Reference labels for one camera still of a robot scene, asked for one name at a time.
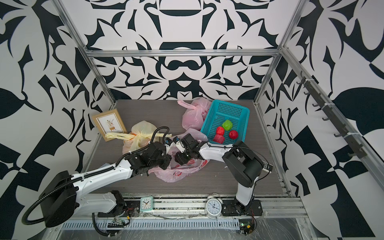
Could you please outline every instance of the blue plastic basket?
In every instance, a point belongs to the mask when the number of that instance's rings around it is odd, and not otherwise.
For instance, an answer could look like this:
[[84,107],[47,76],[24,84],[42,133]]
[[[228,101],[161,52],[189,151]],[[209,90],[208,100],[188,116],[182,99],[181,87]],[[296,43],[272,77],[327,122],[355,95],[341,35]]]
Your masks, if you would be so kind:
[[201,132],[204,133],[211,143],[218,144],[213,141],[216,135],[216,129],[221,126],[226,120],[230,120],[233,124],[231,130],[236,130],[239,133],[237,139],[231,139],[229,137],[230,131],[224,133],[224,145],[233,144],[238,140],[245,140],[245,133],[247,131],[249,118],[249,109],[234,103],[229,103],[220,100],[214,100],[209,109],[207,117],[201,128]]

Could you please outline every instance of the zip tie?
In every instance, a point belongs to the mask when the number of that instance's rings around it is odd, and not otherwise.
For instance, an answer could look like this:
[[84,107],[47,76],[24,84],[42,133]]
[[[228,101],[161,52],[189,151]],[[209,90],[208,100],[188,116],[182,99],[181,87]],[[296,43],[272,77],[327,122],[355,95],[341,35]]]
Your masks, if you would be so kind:
[[321,109],[323,109],[327,105],[335,105],[335,104],[334,103],[325,103],[324,106],[321,107]]
[[361,134],[358,132],[348,132],[343,138],[346,138],[347,136],[350,136],[350,135],[360,135],[361,136]]

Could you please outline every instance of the electrical wire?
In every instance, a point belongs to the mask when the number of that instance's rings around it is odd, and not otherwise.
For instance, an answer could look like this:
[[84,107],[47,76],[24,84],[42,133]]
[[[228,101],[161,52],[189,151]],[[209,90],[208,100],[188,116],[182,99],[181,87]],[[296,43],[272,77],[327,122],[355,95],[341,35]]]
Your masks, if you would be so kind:
[[[117,232],[114,232],[114,233],[109,233],[108,230],[107,230],[107,232],[103,232],[103,231],[101,231],[101,230],[97,227],[96,220],[95,220],[95,213],[94,213],[94,212],[92,213],[92,223],[93,223],[93,228],[96,230],[96,232],[97,232],[98,234],[102,235],[102,236],[105,236],[105,237],[113,237],[113,236],[116,236],[116,235],[120,232],[120,230],[117,231]],[[122,225],[119,225],[119,226],[116,226],[116,227],[118,227],[118,228],[123,228],[123,227],[129,225],[130,223],[131,223],[131,220],[128,218],[128,222],[127,222],[127,223],[122,224]]]
[[[252,229],[252,232],[256,229],[256,227],[257,227],[257,222],[256,222],[256,220],[255,220],[255,214],[253,213],[253,210],[251,209],[251,212],[252,212],[252,216],[249,214],[249,213],[247,213],[247,214],[243,214],[243,215],[246,215],[246,216],[250,216],[251,218],[252,218],[252,220],[251,220],[251,226],[253,225],[253,223],[255,223],[255,225],[254,225],[254,227],[253,227],[253,229]],[[243,226],[243,227],[240,227],[240,233],[241,234],[244,234],[244,235],[247,235],[246,233],[245,233],[245,230],[246,230],[246,226]]]
[[[149,144],[145,147],[142,147],[138,150],[135,150],[133,152],[129,152],[129,153],[126,153],[126,154],[123,154],[119,160],[116,162],[116,165],[115,167],[109,167],[109,168],[106,168],[106,169],[103,169],[103,170],[99,170],[99,171],[96,171],[96,172],[92,172],[92,173],[89,173],[89,174],[86,174],[84,175],[84,179],[86,178],[89,178],[89,177],[93,177],[93,176],[96,176],[96,175],[99,175],[99,174],[102,174],[102,173],[105,173],[105,172],[108,172],[110,170],[113,170],[115,169],[119,163],[121,162],[121,160],[130,155],[130,154],[135,154],[135,153],[138,153],[138,152],[141,152],[143,150],[145,150],[152,142],[153,140],[155,139],[155,135],[156,133],[160,130],[160,129],[166,129],[167,131],[164,133],[163,135],[163,144],[165,144],[165,136],[167,135],[167,133],[169,132],[169,127],[166,127],[166,126],[163,126],[163,127],[158,127],[152,134],[152,138],[151,138],[151,141],[149,142]],[[37,201],[34,202],[34,204],[32,204],[28,209],[27,211],[25,211],[25,213],[23,214],[22,216],[22,223],[24,225],[33,225],[33,224],[37,224],[37,223],[40,223],[40,222],[43,222],[44,221],[44,218],[39,218],[39,219],[36,219],[36,220],[28,220],[28,216],[31,214],[31,212],[37,207],[40,205],[40,203],[42,203],[45,199],[47,199],[48,197],[50,197],[52,194],[58,192],[59,190],[65,188],[65,187],[69,187],[71,184],[75,183],[75,182],[78,182],[78,181],[81,181],[83,180],[82,177],[77,177],[75,179],[72,179],[66,183],[63,183],[59,186],[57,186],[56,188],[52,189],[49,193],[45,194],[44,196],[42,196],[41,198],[39,198]]]
[[[257,154],[259,154],[260,156],[262,156],[262,157],[265,159],[265,161],[268,163],[268,165],[269,165],[269,162],[268,162],[268,160],[264,157],[264,155],[262,155],[262,154],[259,153],[258,151],[255,151],[255,150],[253,150],[253,149],[250,149],[250,148],[248,148],[248,147],[232,146],[232,147],[219,147],[219,148],[224,148],[224,149],[226,149],[226,148],[233,148],[233,147],[234,147],[234,148],[244,148],[244,149],[249,149],[249,150],[251,150],[251,151],[254,151],[255,153],[257,153]],[[268,171],[267,174],[266,174],[264,177],[259,178],[256,182],[258,182],[258,181],[264,179],[266,176],[269,175],[269,173],[270,173],[270,171]]]
[[96,225],[96,220],[95,220],[95,213],[92,213],[92,223],[93,223],[93,228],[96,230],[96,232],[104,237],[113,237],[116,236],[119,232],[114,232],[114,233],[106,233],[101,231],[97,225]]

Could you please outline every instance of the mint green clock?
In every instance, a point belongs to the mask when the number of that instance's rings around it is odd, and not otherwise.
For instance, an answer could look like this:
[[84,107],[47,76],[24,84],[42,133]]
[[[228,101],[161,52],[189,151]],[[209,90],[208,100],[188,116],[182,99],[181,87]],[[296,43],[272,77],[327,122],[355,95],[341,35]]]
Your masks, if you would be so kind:
[[153,197],[142,197],[140,198],[140,211],[147,212],[153,210]]

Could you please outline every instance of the white alarm clock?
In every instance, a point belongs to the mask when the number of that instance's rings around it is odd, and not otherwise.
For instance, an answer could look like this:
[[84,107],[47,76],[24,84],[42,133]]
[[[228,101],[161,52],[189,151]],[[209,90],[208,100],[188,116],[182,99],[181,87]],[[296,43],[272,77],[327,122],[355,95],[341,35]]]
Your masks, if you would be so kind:
[[221,215],[221,205],[223,200],[220,198],[214,198],[213,196],[208,196],[208,201],[205,204],[205,214],[207,217],[216,219]]
[[153,197],[142,197],[140,199],[140,211],[147,212],[153,210]]

